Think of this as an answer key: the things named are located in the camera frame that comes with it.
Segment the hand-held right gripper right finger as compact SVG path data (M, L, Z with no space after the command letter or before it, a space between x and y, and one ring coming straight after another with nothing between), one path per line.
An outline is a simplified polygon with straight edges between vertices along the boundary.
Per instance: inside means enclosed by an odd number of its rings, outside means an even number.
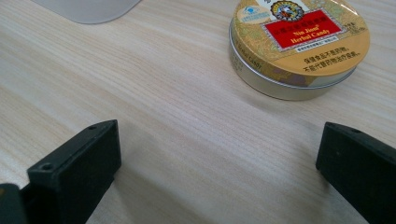
M370 224L396 224L395 148L357 129L327 122L316 167Z

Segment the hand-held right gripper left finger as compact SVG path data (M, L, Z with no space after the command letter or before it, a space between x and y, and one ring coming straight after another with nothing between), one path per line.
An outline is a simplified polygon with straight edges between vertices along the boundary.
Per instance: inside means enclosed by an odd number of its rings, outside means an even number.
M31 224L85 224L121 166L118 122L93 124L27 170Z

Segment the round gold candy tin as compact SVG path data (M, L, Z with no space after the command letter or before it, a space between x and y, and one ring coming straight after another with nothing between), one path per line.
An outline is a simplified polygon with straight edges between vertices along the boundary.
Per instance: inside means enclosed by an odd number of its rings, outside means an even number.
M240 0L229 27L233 68L277 99L316 98L364 59L370 32L345 0Z

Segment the clear plastic storage box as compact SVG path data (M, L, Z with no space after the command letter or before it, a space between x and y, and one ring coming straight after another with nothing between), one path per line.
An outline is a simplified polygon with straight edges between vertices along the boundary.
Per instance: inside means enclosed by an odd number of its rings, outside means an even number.
M32 0L40 6L82 24L113 21L141 0Z

